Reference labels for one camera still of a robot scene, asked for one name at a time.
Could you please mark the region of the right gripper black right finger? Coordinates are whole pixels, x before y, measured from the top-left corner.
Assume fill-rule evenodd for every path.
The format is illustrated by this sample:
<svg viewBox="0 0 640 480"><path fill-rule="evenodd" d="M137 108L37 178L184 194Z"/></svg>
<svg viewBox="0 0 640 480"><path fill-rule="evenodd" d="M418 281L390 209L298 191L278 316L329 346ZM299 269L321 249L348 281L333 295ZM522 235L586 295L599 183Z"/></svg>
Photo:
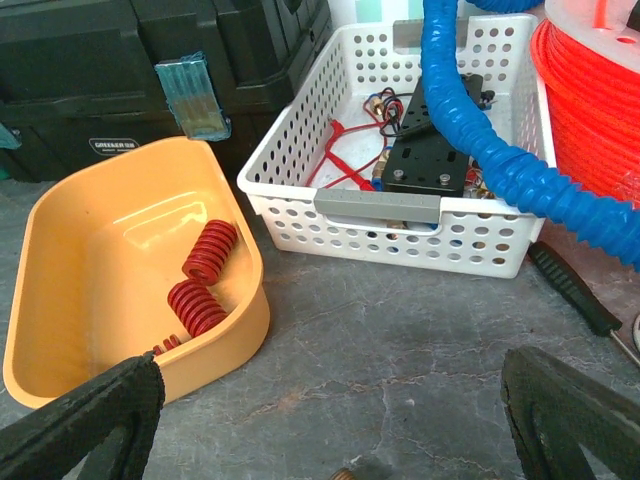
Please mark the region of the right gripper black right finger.
<svg viewBox="0 0 640 480"><path fill-rule="evenodd" d="M501 398L527 479L593 479L584 450L639 477L638 403L530 346L506 353Z"/></svg>

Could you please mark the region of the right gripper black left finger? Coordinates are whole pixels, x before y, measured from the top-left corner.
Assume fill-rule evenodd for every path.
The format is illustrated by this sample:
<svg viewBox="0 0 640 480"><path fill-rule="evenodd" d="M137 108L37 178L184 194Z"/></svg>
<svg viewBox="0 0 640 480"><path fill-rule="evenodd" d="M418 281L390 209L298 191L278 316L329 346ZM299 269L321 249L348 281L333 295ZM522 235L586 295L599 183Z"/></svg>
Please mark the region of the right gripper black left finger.
<svg viewBox="0 0 640 480"><path fill-rule="evenodd" d="M155 355L126 359L3 428L1 477L140 479L164 401Z"/></svg>

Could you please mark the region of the orange plastic bin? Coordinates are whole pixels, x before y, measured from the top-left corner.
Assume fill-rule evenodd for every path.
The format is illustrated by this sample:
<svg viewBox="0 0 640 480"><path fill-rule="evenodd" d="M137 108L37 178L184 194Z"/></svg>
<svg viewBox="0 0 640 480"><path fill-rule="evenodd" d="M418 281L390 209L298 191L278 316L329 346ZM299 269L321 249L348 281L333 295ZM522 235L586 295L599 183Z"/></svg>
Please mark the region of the orange plastic bin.
<svg viewBox="0 0 640 480"><path fill-rule="evenodd" d="M205 224L239 238L212 291L226 318L191 337L169 291ZM208 144L153 142L54 185L28 217L8 326L3 377L40 408L169 337L157 358L173 401L243 366L262 346L270 311L263 262Z"/></svg>

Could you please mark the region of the white perforated basket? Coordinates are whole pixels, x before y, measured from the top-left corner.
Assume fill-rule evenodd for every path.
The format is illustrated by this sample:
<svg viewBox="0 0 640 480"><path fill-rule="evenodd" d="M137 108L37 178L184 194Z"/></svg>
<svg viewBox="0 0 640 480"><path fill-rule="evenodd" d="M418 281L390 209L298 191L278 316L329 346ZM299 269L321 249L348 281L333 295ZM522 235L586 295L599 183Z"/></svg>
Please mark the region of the white perforated basket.
<svg viewBox="0 0 640 480"><path fill-rule="evenodd" d="M364 192L385 141L365 106L421 75L418 20L339 28L237 183L282 250L514 277L543 220L500 199Z"/></svg>

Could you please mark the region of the orange filament spool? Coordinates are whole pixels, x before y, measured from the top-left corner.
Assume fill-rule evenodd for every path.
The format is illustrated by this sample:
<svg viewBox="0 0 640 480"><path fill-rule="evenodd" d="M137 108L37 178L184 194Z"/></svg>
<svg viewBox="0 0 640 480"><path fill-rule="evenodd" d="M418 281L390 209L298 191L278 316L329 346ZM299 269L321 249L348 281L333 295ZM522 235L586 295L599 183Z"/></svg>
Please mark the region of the orange filament spool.
<svg viewBox="0 0 640 480"><path fill-rule="evenodd" d="M639 4L548 1L530 43L560 171L639 204Z"/></svg>

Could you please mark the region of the black toolbox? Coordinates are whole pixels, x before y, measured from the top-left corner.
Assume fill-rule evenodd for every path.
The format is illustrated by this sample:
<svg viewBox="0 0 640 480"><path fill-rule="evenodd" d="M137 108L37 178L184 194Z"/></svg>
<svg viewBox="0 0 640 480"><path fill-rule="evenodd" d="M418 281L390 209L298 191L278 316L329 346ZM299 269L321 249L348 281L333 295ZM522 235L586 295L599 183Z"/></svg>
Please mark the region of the black toolbox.
<svg viewBox="0 0 640 480"><path fill-rule="evenodd" d="M325 1L5 1L1 174L59 180L172 136L234 174L331 30Z"/></svg>

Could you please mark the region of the black handled screwdriver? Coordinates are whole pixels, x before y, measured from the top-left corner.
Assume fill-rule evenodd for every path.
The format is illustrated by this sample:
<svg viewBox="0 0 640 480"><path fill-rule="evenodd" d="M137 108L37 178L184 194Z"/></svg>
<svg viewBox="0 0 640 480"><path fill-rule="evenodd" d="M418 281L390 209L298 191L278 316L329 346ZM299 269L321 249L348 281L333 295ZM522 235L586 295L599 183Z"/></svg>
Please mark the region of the black handled screwdriver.
<svg viewBox="0 0 640 480"><path fill-rule="evenodd" d="M598 300L575 269L544 241L532 243L527 255L546 282L582 316L591 332L610 338L639 367L639 355L618 335L623 323Z"/></svg>

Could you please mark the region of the black metal bracket plate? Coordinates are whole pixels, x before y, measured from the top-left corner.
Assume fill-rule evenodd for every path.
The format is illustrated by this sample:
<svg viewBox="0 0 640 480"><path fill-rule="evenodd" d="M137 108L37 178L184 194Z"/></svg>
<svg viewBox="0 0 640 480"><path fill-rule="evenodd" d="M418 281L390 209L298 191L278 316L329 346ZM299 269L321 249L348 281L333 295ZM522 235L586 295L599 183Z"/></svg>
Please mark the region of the black metal bracket plate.
<svg viewBox="0 0 640 480"><path fill-rule="evenodd" d="M436 129L418 82L381 176L386 192L461 197L469 156Z"/></svg>

